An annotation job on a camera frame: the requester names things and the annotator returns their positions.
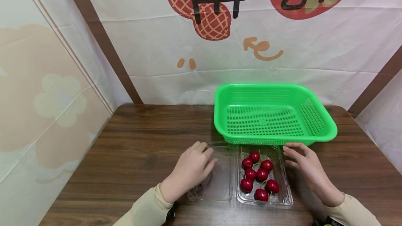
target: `right hand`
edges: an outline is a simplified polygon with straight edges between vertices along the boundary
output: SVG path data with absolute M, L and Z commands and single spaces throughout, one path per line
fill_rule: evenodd
M 166 202 L 174 203 L 207 178 L 217 161 L 209 160 L 213 152 L 205 142 L 196 142 L 182 153 L 172 173 L 159 187 Z
M 296 162 L 286 160 L 286 164 L 301 171 L 309 188 L 327 207 L 337 207 L 345 195 L 337 189 L 326 175 L 317 154 L 302 143 L 287 143 L 283 154 Z

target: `beige sleeve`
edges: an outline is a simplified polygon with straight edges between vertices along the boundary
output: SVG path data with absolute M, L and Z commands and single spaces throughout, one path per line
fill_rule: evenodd
M 159 185 L 145 192 L 133 204 L 131 210 L 113 226 L 161 226 L 164 224 L 166 215 L 173 204 L 165 202 Z
M 375 216 L 351 195 L 345 194 L 345 200 L 338 207 L 325 208 L 330 218 L 344 226 L 381 226 Z

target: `cherry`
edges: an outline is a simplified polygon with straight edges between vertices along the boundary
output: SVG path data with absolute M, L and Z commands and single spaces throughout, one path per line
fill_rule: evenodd
M 263 168 L 259 168 L 257 170 L 257 177 L 256 178 L 257 178 L 258 181 L 265 181 L 268 178 L 268 172 Z
M 250 158 L 245 158 L 242 162 L 241 165 L 243 165 L 244 168 L 251 168 L 253 165 L 252 159 Z
M 264 189 L 257 189 L 254 193 L 254 199 L 267 202 L 269 198 L 268 192 Z
M 279 192 L 279 185 L 275 180 L 270 179 L 265 185 L 265 190 L 276 194 L 277 192 Z
M 260 153 L 253 151 L 250 153 L 250 158 L 252 159 L 253 162 L 257 163 L 260 161 Z
M 263 162 L 261 162 L 260 168 L 263 168 L 269 172 L 274 168 L 274 165 L 270 160 L 264 160 Z
M 254 181 L 255 177 L 257 176 L 257 172 L 252 168 L 247 168 L 246 171 L 244 171 L 244 175 L 247 179 Z
M 249 179 L 242 179 L 242 180 L 240 181 L 240 189 L 241 189 L 243 192 L 246 192 L 246 193 L 251 192 L 251 191 L 252 191 L 252 187 L 253 187 L 252 180 L 249 180 Z

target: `green plastic basket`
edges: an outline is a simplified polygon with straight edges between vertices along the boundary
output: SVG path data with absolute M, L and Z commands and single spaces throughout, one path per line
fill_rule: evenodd
M 214 123 L 233 144 L 311 145 L 338 133 L 317 96 L 298 84 L 224 84 L 215 92 Z

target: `red peanut graphic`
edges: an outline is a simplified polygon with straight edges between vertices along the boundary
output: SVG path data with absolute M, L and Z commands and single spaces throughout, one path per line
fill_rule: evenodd
M 194 17 L 193 3 L 191 0 L 168 0 L 170 6 L 187 19 L 193 21 L 196 33 L 203 39 L 216 41 L 230 36 L 230 24 L 232 17 L 227 7 L 220 3 L 220 12 L 214 13 L 213 3 L 199 4 L 201 24 L 197 25 Z

